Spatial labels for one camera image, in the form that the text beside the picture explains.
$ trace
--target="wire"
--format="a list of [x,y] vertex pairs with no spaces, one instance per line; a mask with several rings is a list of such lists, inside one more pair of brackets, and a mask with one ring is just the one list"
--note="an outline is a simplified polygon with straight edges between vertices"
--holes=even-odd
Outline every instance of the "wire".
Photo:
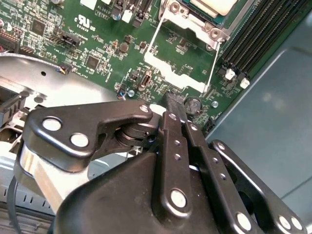
[[8,188],[8,195],[7,195],[7,205],[8,205],[8,214],[10,221],[12,222],[12,225],[16,231],[17,234],[22,234],[19,221],[16,215],[16,207],[15,207],[15,200],[16,200],[16,190],[18,188],[18,182],[13,176],[11,183]]
[[216,45],[216,54],[215,54],[215,58],[214,58],[213,67],[212,67],[211,72],[210,72],[209,80],[208,80],[207,84],[205,85],[204,93],[207,92],[207,90],[210,86],[210,81],[211,81],[211,78],[213,77],[213,73],[214,73],[214,69],[215,69],[215,63],[216,63],[216,60],[218,58],[219,50],[220,50],[220,43],[218,42]]
[[9,58],[19,58],[19,59],[27,59],[27,60],[31,60],[31,61],[35,61],[35,62],[40,62],[43,63],[45,65],[48,65],[50,67],[55,68],[56,70],[62,70],[64,71],[60,66],[55,65],[53,63],[50,62],[46,62],[44,60],[41,60],[39,58],[34,58],[34,57],[30,57],[30,56],[26,56],[26,55],[19,55],[19,54],[12,54],[12,53],[0,53],[0,58],[1,57],[9,57]]

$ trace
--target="black dimm slot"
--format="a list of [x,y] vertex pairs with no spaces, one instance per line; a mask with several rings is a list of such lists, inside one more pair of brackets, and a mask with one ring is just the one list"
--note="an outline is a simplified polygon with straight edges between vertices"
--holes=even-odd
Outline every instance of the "black dimm slot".
[[275,1],[271,6],[270,9],[266,12],[264,17],[261,19],[261,21],[256,26],[257,28],[251,32],[250,37],[248,40],[245,41],[245,43],[242,46],[242,51],[240,53],[236,53],[234,57],[231,59],[231,63],[235,66],[239,66],[239,62],[241,59],[244,59],[244,56],[246,53],[249,52],[249,49],[257,43],[257,40],[259,37],[263,36],[265,33],[265,30],[267,29],[270,22],[273,20],[274,17],[278,14],[278,12],[281,10],[282,4],[285,1]]
[[299,5],[296,7],[296,9],[293,10],[291,13],[291,19],[285,20],[280,24],[278,27],[280,30],[278,30],[278,33],[272,35],[272,37],[265,43],[265,48],[260,51],[254,58],[250,59],[248,62],[248,66],[246,66],[246,71],[251,72],[251,70],[254,68],[254,66],[259,62],[259,60],[262,58],[263,55],[270,49],[270,47],[276,42],[276,40],[281,36],[284,29],[287,28],[297,17],[297,13],[301,11],[304,6],[309,2],[309,0],[304,0],[299,3]]
[[236,33],[234,38],[231,40],[230,44],[225,49],[225,52],[223,53],[223,58],[225,61],[229,59],[229,56],[232,55],[234,47],[237,47],[237,43],[240,42],[241,38],[246,35],[247,32],[249,32],[253,26],[255,25],[255,22],[258,20],[258,14],[260,12],[263,12],[263,10],[266,8],[266,5],[271,0],[262,0],[259,5],[254,9],[254,11],[251,13],[250,17],[246,20],[244,25],[240,28],[240,30]]
[[281,1],[280,7],[275,11],[273,15],[271,15],[270,19],[267,21],[265,27],[261,30],[260,33],[257,33],[256,38],[253,38],[248,46],[245,47],[245,52],[240,56],[240,60],[235,62],[240,69],[244,70],[244,64],[246,64],[246,60],[250,59],[255,55],[255,50],[259,48],[259,44],[263,39],[268,38],[268,34],[273,32],[273,29],[276,27],[276,24],[280,24],[285,17],[285,14],[289,12],[289,10],[293,7],[292,2],[289,1]]

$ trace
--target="integrated circuit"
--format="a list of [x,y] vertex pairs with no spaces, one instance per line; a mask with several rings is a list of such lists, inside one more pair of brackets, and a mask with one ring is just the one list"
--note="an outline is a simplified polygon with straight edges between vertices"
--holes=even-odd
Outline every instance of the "integrated circuit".
[[45,26],[46,25],[44,23],[34,19],[31,31],[43,37]]
[[92,55],[89,55],[88,60],[86,62],[86,66],[93,70],[96,70],[98,67],[98,63],[99,63],[99,59],[93,57]]

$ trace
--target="black plastic lever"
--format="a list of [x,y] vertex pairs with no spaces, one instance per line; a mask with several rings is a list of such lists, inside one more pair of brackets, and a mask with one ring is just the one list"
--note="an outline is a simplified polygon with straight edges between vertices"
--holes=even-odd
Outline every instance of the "black plastic lever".
[[263,234],[249,215],[221,156],[209,149],[194,124],[186,123],[184,134],[189,143],[190,164],[201,173],[219,231],[222,234]]
[[300,218],[224,142],[214,140],[210,147],[221,155],[236,189],[265,233],[307,233]]
[[189,156],[180,119],[171,112],[163,114],[158,143],[152,209],[164,226],[181,227],[192,213]]
[[106,102],[32,111],[23,140],[33,153],[69,172],[85,169],[92,159],[132,146],[119,143],[116,129],[146,123],[153,112],[143,102]]

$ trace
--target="capacitor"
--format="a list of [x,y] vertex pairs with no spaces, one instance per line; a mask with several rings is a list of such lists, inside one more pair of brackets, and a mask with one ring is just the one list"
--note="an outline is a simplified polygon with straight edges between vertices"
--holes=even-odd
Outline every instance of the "capacitor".
[[188,97],[184,101],[185,112],[189,117],[200,115],[202,112],[202,104],[197,97]]
[[63,4],[65,0],[51,0],[51,2],[55,5]]

